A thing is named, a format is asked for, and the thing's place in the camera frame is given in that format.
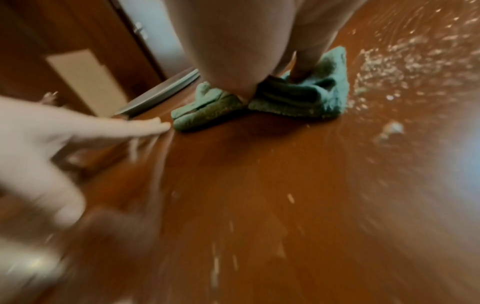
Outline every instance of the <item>wet floor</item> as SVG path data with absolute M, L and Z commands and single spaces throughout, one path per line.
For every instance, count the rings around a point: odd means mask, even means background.
M 477 303 L 479 18 L 476 0 L 371 0 L 334 42 L 341 118 L 175 133 L 152 249 L 77 248 L 87 270 L 47 302 Z M 168 120 L 194 89 L 142 117 Z M 165 140 L 88 180 L 89 209 L 141 205 Z

